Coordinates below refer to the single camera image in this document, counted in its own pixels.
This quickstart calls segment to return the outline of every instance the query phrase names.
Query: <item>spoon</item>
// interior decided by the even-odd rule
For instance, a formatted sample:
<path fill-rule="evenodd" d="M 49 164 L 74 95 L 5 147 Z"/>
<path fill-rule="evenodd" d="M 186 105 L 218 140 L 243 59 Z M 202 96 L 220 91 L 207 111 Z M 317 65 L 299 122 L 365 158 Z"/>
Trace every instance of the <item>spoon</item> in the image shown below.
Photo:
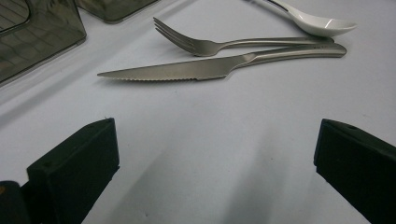
<path fill-rule="evenodd" d="M 264 0 L 286 11 L 294 22 L 311 35 L 335 36 L 351 31 L 357 27 L 353 21 L 323 18 L 306 14 L 279 0 Z"/>

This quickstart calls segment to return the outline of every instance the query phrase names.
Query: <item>tabletop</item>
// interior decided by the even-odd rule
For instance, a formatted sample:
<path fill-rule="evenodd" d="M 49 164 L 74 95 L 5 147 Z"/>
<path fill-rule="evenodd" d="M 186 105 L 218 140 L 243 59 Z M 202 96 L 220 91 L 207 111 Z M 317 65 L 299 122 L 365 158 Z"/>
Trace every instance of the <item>tabletop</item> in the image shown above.
<path fill-rule="evenodd" d="M 24 184 L 32 162 L 84 125 L 114 118 L 120 169 L 86 224 L 368 223 L 313 159 L 322 119 L 396 145 L 396 2 L 285 2 L 356 22 L 334 38 L 347 54 L 208 81 L 111 80 L 97 74 L 201 59 L 159 34 L 153 17 L 219 42 L 307 34 L 258 0 L 161 0 L 118 24 L 81 9 L 84 43 L 0 88 L 0 179 Z"/>

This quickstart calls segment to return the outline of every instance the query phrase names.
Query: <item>serrated knife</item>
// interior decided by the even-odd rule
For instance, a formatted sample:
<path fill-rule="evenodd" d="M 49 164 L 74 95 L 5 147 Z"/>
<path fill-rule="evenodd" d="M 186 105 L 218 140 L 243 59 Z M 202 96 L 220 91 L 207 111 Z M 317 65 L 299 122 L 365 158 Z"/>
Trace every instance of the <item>serrated knife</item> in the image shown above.
<path fill-rule="evenodd" d="M 343 46 L 334 43 L 304 45 L 252 52 L 225 58 L 137 67 L 100 73 L 98 76 L 132 81 L 205 80 L 227 77 L 236 68 L 257 63 L 269 63 L 298 58 L 341 58 L 346 53 L 347 50 Z"/>

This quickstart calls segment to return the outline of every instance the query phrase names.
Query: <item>silverware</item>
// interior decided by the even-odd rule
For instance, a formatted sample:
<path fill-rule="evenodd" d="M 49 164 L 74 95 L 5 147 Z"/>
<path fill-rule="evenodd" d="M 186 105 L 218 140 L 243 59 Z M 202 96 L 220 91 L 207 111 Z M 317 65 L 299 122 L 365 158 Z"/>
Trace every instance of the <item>silverware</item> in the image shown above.
<path fill-rule="evenodd" d="M 255 38 L 216 43 L 210 40 L 199 40 L 183 35 L 170 28 L 160 20 L 154 18 L 156 30 L 171 42 L 195 56 L 213 56 L 221 49 L 242 46 L 296 46 L 310 44 L 334 43 L 329 37 L 282 37 L 282 38 Z"/>
<path fill-rule="evenodd" d="M 297 58 L 340 58 L 346 53 L 347 50 L 338 44 L 304 45 L 253 52 L 226 58 L 132 68 L 101 73 L 98 76 L 135 81 L 204 80 L 227 77 L 235 68 L 257 63 L 269 63 Z"/>

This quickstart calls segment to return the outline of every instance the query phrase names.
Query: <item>fork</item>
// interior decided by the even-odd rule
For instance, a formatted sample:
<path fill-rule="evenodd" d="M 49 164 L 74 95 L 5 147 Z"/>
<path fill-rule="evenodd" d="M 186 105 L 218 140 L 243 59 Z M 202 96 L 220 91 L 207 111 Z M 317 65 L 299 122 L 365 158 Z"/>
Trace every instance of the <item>fork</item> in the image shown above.
<path fill-rule="evenodd" d="M 224 43 L 216 43 L 210 40 L 200 40 L 183 35 L 162 21 L 154 18 L 156 30 L 180 48 L 195 56 L 213 56 L 221 49 L 247 46 L 296 46 L 309 44 L 334 43 L 329 37 L 279 37 L 279 38 L 254 38 L 240 39 Z"/>

